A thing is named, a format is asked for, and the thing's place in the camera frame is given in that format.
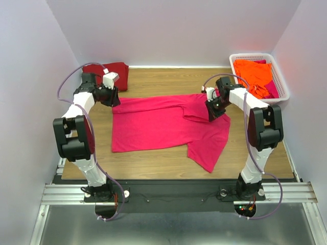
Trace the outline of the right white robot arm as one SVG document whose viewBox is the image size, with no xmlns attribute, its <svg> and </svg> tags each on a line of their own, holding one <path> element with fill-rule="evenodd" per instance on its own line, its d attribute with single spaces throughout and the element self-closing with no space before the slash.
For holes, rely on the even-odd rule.
<svg viewBox="0 0 327 245">
<path fill-rule="evenodd" d="M 257 99 L 249 90 L 249 84 L 232 84 L 228 73 L 218 74 L 215 87 L 203 84 L 208 119 L 222 116 L 226 107 L 233 104 L 243 111 L 248 158 L 236 183 L 236 195 L 247 197 L 261 193 L 264 168 L 273 150 L 284 138 L 281 108 Z"/>
</svg>

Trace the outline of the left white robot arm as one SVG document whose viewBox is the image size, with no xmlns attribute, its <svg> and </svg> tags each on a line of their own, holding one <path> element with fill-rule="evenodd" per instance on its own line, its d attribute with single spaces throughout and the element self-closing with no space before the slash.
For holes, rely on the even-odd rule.
<svg viewBox="0 0 327 245">
<path fill-rule="evenodd" d="M 120 105 L 116 72 L 104 70 L 102 83 L 97 84 L 96 74 L 82 73 L 82 82 L 74 91 L 70 107 L 60 118 L 53 120 L 56 145 L 60 157 L 73 163 L 87 179 L 88 186 L 81 190 L 96 201 L 110 201 L 114 196 L 112 181 L 97 164 L 94 131 L 88 114 L 95 103 L 107 107 Z"/>
</svg>

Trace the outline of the magenta t shirt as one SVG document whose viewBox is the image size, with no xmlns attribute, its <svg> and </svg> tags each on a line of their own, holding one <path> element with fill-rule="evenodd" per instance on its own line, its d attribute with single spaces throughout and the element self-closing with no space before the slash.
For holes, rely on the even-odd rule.
<svg viewBox="0 0 327 245">
<path fill-rule="evenodd" d="M 230 118 L 209 121 L 206 95 L 121 98 L 112 110 L 114 153 L 187 145 L 187 156 L 211 173 L 229 138 Z"/>
</svg>

